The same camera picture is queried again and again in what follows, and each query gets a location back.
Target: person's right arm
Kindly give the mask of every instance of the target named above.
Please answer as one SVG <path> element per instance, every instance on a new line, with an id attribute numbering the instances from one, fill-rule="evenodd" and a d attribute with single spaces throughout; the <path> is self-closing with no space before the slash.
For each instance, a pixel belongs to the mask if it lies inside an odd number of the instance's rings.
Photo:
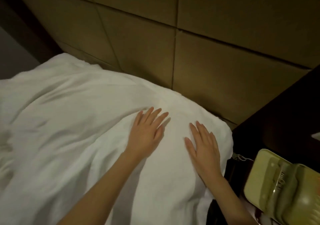
<path id="1" fill-rule="evenodd" d="M 196 122 L 190 123 L 196 150 L 189 138 L 185 138 L 186 148 L 195 170 L 211 191 L 228 225 L 256 225 L 257 222 L 242 205 L 220 170 L 220 153 L 214 134 Z"/>

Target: person's left hand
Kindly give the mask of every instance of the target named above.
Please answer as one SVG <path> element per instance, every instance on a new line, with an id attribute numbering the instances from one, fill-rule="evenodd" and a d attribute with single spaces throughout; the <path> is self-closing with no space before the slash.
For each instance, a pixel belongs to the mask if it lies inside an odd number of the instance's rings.
<path id="1" fill-rule="evenodd" d="M 151 107 L 145 114 L 140 111 L 134 120 L 130 131 L 126 153 L 134 155 L 138 159 L 149 157 L 157 148 L 164 133 L 162 121 L 168 116 L 168 112 L 163 113 L 158 118 L 161 108 L 153 111 Z"/>

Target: gray wall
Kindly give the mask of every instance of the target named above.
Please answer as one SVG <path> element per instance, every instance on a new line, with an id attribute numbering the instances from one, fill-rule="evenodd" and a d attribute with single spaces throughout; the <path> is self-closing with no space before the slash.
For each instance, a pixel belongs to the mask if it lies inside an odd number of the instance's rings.
<path id="1" fill-rule="evenodd" d="M 40 63 L 0 27 L 0 79 L 11 78 Z"/>

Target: white blanket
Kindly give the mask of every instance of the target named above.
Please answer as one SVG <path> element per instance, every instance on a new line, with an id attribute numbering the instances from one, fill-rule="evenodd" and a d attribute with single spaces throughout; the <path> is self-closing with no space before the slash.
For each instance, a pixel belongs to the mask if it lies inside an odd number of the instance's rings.
<path id="1" fill-rule="evenodd" d="M 0 98 L 0 224 L 56 224 L 117 160 L 137 112 L 150 106 L 169 112 L 164 138 L 106 224 L 206 223 L 213 197 L 183 138 L 193 141 L 189 122 L 203 123 L 217 138 L 222 171 L 233 142 L 226 123 L 196 103 L 66 53 L 1 81 Z"/>

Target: tiled wall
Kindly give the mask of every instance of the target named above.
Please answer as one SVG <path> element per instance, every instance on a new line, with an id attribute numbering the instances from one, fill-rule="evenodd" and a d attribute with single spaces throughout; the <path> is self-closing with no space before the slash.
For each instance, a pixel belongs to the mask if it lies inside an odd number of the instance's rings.
<path id="1" fill-rule="evenodd" d="M 320 0 L 23 0 L 65 51 L 237 126 L 320 61 Z"/>

